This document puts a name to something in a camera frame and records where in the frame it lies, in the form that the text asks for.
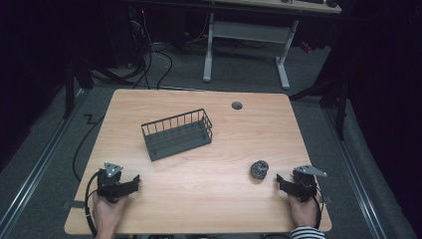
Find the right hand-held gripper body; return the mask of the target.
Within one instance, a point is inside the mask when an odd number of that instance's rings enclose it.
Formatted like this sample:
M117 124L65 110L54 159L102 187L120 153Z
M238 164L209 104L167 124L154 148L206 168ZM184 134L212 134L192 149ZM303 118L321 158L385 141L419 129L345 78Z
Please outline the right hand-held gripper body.
M327 177L327 173L312 165L303 165L294 168L294 183L299 188L296 198L299 202L306 202L311 197L317 195L317 176Z

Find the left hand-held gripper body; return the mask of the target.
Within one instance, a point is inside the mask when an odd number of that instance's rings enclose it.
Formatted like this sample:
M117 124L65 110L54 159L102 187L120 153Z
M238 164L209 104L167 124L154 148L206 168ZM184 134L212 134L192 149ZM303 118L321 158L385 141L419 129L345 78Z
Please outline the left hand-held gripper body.
M110 203L117 203L121 197L129 195L128 184L119 182L121 171L122 166L110 162L99 170L97 193Z

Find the person's right hand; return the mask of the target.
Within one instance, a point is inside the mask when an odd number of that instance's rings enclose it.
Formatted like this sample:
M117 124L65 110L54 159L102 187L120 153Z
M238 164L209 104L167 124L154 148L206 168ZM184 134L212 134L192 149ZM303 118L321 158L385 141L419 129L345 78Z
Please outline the person's right hand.
M288 195L292 218L297 227L316 227L319 217L319 197L310 198L307 202L299 202L293 195Z

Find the person's left hand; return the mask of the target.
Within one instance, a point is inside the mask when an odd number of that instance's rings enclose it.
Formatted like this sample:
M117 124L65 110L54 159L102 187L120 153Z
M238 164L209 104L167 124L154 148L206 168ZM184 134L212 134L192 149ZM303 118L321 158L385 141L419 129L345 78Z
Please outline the person's left hand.
M96 193L93 196L94 200L94 218L95 225L98 232L111 231L115 233L115 230L122 218L125 205L128 201L128 197L122 197L117 203L110 203Z

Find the steel wool scrubber ball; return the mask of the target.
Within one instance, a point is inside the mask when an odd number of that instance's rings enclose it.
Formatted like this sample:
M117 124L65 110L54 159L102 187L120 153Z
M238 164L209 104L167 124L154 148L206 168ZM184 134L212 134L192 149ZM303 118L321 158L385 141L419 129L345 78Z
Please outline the steel wool scrubber ball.
M253 178L263 180L267 176L269 165L264 160L254 162L250 167L250 173Z

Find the dark metal stand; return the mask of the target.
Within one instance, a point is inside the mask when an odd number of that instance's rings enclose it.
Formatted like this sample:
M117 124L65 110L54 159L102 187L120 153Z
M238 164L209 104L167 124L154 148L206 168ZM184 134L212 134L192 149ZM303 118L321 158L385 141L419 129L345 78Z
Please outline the dark metal stand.
M85 90L90 90L94 82L86 62L79 57L72 57L66 64L66 104L64 118L67 119L75 106L75 82Z
M337 136L344 140L343 125L346 116L348 80L331 80L314 86L289 96L291 101L297 101L305 96L321 96L319 104L322 108L336 107L336 117L334 120L334 129Z

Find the metal floor rail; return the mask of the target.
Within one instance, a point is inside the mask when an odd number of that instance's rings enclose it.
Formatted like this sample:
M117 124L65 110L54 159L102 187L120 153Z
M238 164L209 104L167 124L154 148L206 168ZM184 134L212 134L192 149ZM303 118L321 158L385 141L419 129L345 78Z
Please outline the metal floor rail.
M331 110L322 109L323 116L329 125L330 131L340 150L341 158L345 165L345 171L349 179L350 186L354 192L360 211L364 217L367 227L373 239L387 239L385 231L380 223L372 200L370 199L364 184L356 170L351 154L344 139L341 139L335 126L335 119Z
M0 239L7 239L63 138L75 111L89 95L73 94L74 106L66 112L66 91L60 90L46 111L31 126L28 136L0 172Z

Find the white frame desk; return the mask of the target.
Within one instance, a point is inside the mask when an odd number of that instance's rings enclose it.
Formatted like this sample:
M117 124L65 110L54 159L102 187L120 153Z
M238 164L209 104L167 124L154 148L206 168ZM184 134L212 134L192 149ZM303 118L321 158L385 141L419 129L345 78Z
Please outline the white frame desk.
M287 10L290 13L341 13L341 8L335 0L211 0L211 5L234 4L235 6L263 7L267 10ZM212 79L213 40L215 38L234 39L253 42L282 44L281 55L275 58L280 82L284 90L290 88L285 68L285 60L299 25L299 19L285 27L269 26L258 23L241 23L229 20L215 20L214 14L209 15L207 53L204 62L203 81L209 83Z

